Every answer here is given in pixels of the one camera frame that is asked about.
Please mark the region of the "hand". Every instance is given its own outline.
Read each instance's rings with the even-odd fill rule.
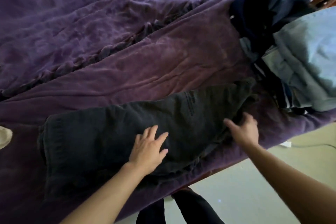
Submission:
[[[244,112],[244,123],[238,126],[232,120],[225,119],[224,124],[230,129],[233,139],[236,143],[246,149],[250,146],[258,146],[259,132],[257,121],[252,115]]]
[[[168,136],[168,132],[163,133],[155,140],[155,133],[158,126],[146,128],[142,135],[136,135],[135,143],[129,156],[129,163],[142,172],[148,175],[155,170],[155,168],[165,158],[168,149],[160,152],[160,147]]]

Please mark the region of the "floor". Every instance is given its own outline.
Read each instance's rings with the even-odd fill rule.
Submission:
[[[293,146],[336,146],[336,123],[292,138],[290,141]],[[336,149],[330,146],[275,146],[269,151],[301,172],[336,190]],[[250,160],[212,175],[191,188],[212,205],[226,224],[299,223]],[[167,224],[185,223],[176,203],[170,197],[165,199],[165,215]],[[137,213],[118,224],[135,224],[136,219]]]

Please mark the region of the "dark pants hanging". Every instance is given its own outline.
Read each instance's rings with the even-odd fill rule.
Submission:
[[[174,193],[177,203],[187,224],[224,224],[211,205],[199,194],[189,190]],[[139,212],[136,224],[166,224],[163,199],[147,206]]]

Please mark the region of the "purple blanket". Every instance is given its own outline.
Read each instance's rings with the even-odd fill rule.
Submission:
[[[0,0],[0,101],[100,61],[204,1]],[[107,45],[115,50],[101,52]]]
[[[0,150],[1,222],[58,223],[83,200],[78,197],[43,201],[46,167],[36,139],[38,126],[47,116],[129,101],[162,99],[175,92],[253,76],[249,60],[239,45],[239,35],[229,21],[232,1],[209,0],[102,61],[1,102],[0,125],[13,130],[11,143]],[[289,116],[277,109],[260,85],[255,92],[260,100],[249,112],[258,120],[260,142],[266,148],[336,120],[336,110]],[[244,158],[245,154],[236,145],[218,147],[192,172],[158,187],[135,191],[119,218],[143,209],[210,170]]]

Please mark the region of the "forearm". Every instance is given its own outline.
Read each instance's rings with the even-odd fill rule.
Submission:
[[[248,146],[244,150],[301,223],[336,220],[335,191],[287,165],[261,146]]]
[[[69,214],[61,224],[114,223],[128,197],[143,177],[141,170],[126,163],[114,177]]]

